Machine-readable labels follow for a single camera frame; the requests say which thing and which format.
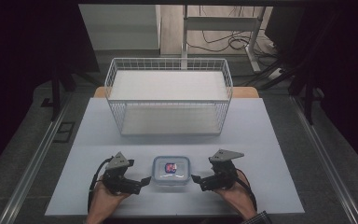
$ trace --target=clear plastic container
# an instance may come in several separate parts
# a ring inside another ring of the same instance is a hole
[[[153,179],[160,186],[183,186],[190,178],[190,160],[180,156],[159,156],[153,161]]]

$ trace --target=white wire basket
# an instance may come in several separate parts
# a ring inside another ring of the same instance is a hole
[[[115,58],[105,81],[122,135],[219,135],[231,96],[225,59]]]

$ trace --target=white table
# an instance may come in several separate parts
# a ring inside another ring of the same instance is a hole
[[[193,175],[212,175],[208,157],[219,148],[245,154],[233,162],[247,174],[258,211],[304,213],[262,99],[232,99],[220,136],[123,137],[106,100],[92,98],[46,215],[86,215],[92,176],[103,160],[119,151],[135,160],[126,177],[140,181],[151,176],[153,159],[161,155],[187,156]],[[152,180],[114,213],[115,217],[223,215],[235,212],[192,180],[184,187],[159,187]]]

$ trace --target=human hand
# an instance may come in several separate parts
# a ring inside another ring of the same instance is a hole
[[[87,216],[88,224],[102,223],[116,211],[118,205],[124,199],[130,197],[129,193],[112,194],[101,180],[102,177],[100,177],[100,181],[98,181],[94,189],[94,196]]]
[[[238,178],[247,186],[247,181],[243,172],[237,170]],[[249,193],[243,186],[235,182],[230,189],[214,189],[244,220],[248,220],[257,215]]]

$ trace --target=gray floor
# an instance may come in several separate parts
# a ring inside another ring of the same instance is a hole
[[[200,55],[200,53],[203,54],[204,52],[198,52],[197,55],[191,56],[210,56]],[[167,50],[164,57],[171,57],[177,54],[179,53],[176,51]],[[135,55],[128,52],[125,55],[135,57]],[[102,72],[101,75],[92,75],[104,81],[108,63],[113,58],[113,54],[110,52],[105,54],[99,52],[97,56]],[[153,56],[156,55],[147,53],[145,55],[136,55],[136,57]],[[235,85],[245,85],[255,77],[246,57],[227,54],[221,54],[218,57],[224,57],[228,60]],[[73,122],[73,133],[69,136],[67,143],[53,142],[48,148],[46,158],[43,160],[14,223],[75,224],[81,223],[83,220],[83,217],[44,216],[48,202],[60,178],[62,168],[76,137],[76,132],[88,101],[96,89],[95,86],[76,75],[74,75],[74,79],[77,85],[76,91],[72,93],[62,92],[62,95],[71,95],[69,107],[62,122]],[[286,159],[298,195],[304,206],[305,214],[271,214],[271,218],[274,223],[350,223],[341,201],[332,188],[320,159],[307,136],[304,126],[300,122],[296,108],[290,100],[286,89],[289,83],[290,79],[269,90],[261,91],[260,97],[265,102],[283,156]],[[0,158],[0,216],[50,125],[52,110],[48,107],[41,107],[45,98],[51,98],[50,83],[45,83],[34,90],[34,103]],[[319,136],[321,136],[321,140],[338,173],[358,206],[358,156],[326,117],[320,108],[319,102],[314,103],[312,112],[314,128]],[[67,133],[57,133],[54,139],[64,140],[66,137],[68,137]],[[137,219],[121,219],[119,222],[156,223],[156,221]]]

